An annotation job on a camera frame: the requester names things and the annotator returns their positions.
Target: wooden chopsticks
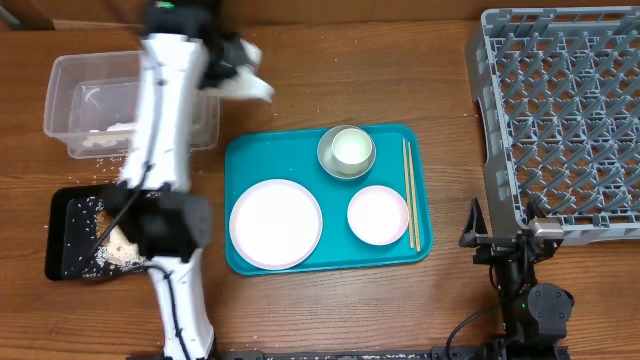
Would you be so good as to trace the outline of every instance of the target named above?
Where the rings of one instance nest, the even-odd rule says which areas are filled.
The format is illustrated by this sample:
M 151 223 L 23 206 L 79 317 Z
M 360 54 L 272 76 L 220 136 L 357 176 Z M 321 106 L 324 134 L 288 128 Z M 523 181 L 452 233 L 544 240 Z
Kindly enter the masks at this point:
M 407 147 L 409 148 L 408 166 Z M 415 246 L 416 251 L 420 252 L 420 222 L 418 221 L 418 209 L 416 205 L 416 179 L 413 174 L 413 154 L 411 153 L 411 143 L 406 139 L 402 139 L 402 156 L 404 159 L 405 188 L 407 190 L 407 209 L 409 211 L 409 246 L 411 246 L 412 249 Z
M 404 158 L 404 185 L 407 189 L 407 209 L 409 211 L 409 246 L 415 247 L 413 240 L 413 218 L 411 217 L 411 187 L 409 185 L 409 165 L 407 165 L 407 143 L 402 139 L 402 157 Z

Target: clear plastic bin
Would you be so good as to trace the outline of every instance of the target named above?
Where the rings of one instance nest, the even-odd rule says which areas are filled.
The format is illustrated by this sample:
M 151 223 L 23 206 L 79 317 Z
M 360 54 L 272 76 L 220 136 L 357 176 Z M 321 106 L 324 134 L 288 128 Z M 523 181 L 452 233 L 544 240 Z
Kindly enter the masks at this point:
M 140 83 L 138 51 L 69 55 L 53 64 L 44 132 L 67 144 L 76 159 L 123 155 L 135 121 Z M 209 149 L 218 141 L 220 99 L 196 91 L 191 146 Z M 107 131 L 116 124 L 116 129 Z

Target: teal cafeteria tray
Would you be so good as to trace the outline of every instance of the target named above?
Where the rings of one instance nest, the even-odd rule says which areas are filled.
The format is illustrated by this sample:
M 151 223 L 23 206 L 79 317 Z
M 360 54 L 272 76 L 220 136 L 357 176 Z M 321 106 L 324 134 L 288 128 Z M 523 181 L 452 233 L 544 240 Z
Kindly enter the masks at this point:
M 318 142 L 329 129 L 307 129 L 245 135 L 234 140 L 225 155 L 225 227 L 227 262 L 243 275 L 264 275 L 413 263 L 424 259 L 433 246 L 433 231 L 416 135 L 404 125 L 362 127 L 376 146 L 376 160 L 362 178 L 342 181 L 324 171 L 317 157 Z M 358 239 L 347 223 L 347 206 L 360 189 L 388 186 L 406 201 L 402 138 L 411 143 L 416 184 L 421 251 L 409 247 L 409 233 L 386 246 Z M 269 179 L 294 181 L 315 196 L 322 211 L 323 229 L 313 253 L 302 263 L 285 270 L 263 270 L 245 261 L 229 234 L 231 210 L 251 186 Z

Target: dish rack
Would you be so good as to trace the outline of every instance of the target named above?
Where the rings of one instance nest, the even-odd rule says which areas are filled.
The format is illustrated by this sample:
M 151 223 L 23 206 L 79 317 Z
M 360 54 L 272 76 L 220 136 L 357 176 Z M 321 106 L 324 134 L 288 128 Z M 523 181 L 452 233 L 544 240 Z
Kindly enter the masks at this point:
M 494 236 L 529 201 L 565 245 L 640 239 L 640 7 L 494 9 L 466 46 Z

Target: cup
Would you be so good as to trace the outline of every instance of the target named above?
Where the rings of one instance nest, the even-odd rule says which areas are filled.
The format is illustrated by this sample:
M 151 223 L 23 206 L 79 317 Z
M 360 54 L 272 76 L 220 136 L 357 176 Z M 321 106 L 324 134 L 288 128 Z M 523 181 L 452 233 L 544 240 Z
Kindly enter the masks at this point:
M 350 127 L 333 138 L 331 152 L 338 170 L 345 175 L 355 175 L 366 170 L 373 151 L 373 140 L 364 130 Z

